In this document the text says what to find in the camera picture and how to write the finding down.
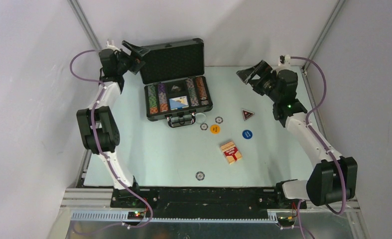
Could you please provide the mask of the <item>black poker set case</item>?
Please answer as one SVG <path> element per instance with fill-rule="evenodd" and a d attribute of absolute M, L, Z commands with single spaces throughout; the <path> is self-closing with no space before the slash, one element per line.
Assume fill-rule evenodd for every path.
<path fill-rule="evenodd" d="M 140 70 L 146 117 L 165 120 L 170 128 L 192 125 L 196 115 L 210 111 L 204 41 L 201 38 L 148 45 Z"/>

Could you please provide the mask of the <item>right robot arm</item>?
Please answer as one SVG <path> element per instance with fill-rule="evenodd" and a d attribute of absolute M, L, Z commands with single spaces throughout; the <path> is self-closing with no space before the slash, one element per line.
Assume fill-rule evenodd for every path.
<path fill-rule="evenodd" d="M 313 166 L 308 180 L 289 180 L 277 183 L 274 201 L 287 208 L 294 199 L 308 200 L 316 206 L 341 202 L 356 194 L 358 164 L 352 157 L 344 157 L 317 131 L 310 121 L 312 111 L 297 98 L 298 74 L 287 60 L 272 68 L 261 60 L 253 67 L 236 72 L 241 81 L 259 95 L 272 102 L 274 119 L 281 123 L 299 142 Z"/>

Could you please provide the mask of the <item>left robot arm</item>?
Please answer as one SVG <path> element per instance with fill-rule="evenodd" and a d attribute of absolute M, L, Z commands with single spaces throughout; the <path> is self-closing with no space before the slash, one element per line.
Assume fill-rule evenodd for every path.
<path fill-rule="evenodd" d="M 143 57 L 150 50 L 122 41 L 122 47 L 107 40 L 106 46 L 97 51 L 101 68 L 99 78 L 87 79 L 74 75 L 79 80 L 98 84 L 98 92 L 90 105 L 76 113 L 81 140 L 85 149 L 98 156 L 106 166 L 114 188 L 123 191 L 123 201 L 129 207 L 137 207 L 142 201 L 138 183 L 133 174 L 122 166 L 116 152 L 120 144 L 120 131 L 111 107 L 124 89 L 124 74 L 137 74 L 145 65 Z"/>

